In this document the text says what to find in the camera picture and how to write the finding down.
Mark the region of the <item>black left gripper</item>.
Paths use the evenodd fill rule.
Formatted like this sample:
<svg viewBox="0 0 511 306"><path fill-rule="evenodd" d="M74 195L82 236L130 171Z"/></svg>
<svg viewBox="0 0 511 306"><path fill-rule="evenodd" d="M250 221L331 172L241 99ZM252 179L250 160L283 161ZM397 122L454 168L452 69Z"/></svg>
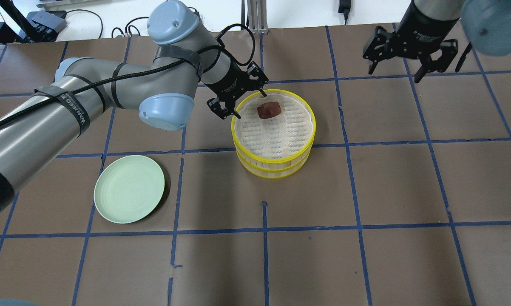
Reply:
<svg viewBox="0 0 511 306"><path fill-rule="evenodd" d="M249 91L259 91L263 98L267 97L264 86L269 78L255 63L250 62L248 69L242 71L232 62L226 74L217 82L207 83L206 86L216 95L207 101L207 106L218 117L242 117L236 111L236 101Z"/></svg>

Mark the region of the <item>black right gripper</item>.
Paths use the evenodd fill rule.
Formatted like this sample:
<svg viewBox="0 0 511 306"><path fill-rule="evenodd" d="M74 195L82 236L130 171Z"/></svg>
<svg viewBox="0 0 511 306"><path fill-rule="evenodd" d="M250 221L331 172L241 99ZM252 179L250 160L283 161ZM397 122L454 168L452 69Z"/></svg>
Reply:
<svg viewBox="0 0 511 306"><path fill-rule="evenodd" d="M446 36L458 22L430 19L420 12L407 12L395 31L376 26L363 47L362 57L370 62L372 75L378 63L395 57L420 60L414 83L431 72L445 72L458 54L458 40Z"/></svg>

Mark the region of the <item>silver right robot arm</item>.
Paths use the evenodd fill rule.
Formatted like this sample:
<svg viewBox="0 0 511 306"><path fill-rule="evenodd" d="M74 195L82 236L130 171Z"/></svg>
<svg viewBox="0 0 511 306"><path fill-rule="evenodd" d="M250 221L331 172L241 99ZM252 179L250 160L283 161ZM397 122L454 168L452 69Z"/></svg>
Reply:
<svg viewBox="0 0 511 306"><path fill-rule="evenodd" d="M377 26L364 45L368 74L396 57L420 62L415 83L429 73L445 72L458 54L458 41L446 38L457 23L468 45L455 72L471 50L494 57L511 54L511 0L411 0L395 31Z"/></svg>

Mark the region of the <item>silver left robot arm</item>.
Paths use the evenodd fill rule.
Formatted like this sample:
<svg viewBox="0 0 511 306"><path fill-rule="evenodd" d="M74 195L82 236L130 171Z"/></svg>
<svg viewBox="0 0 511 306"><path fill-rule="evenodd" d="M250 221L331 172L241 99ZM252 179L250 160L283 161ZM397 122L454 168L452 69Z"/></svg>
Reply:
<svg viewBox="0 0 511 306"><path fill-rule="evenodd" d="M109 108L136 110L145 124L182 130L195 105L196 88L221 119L240 118L236 101L263 93L269 81L252 60L240 62L179 0L159 4L147 31L158 46L151 66L92 57L63 60L51 85L0 119L0 213L15 195Z"/></svg>

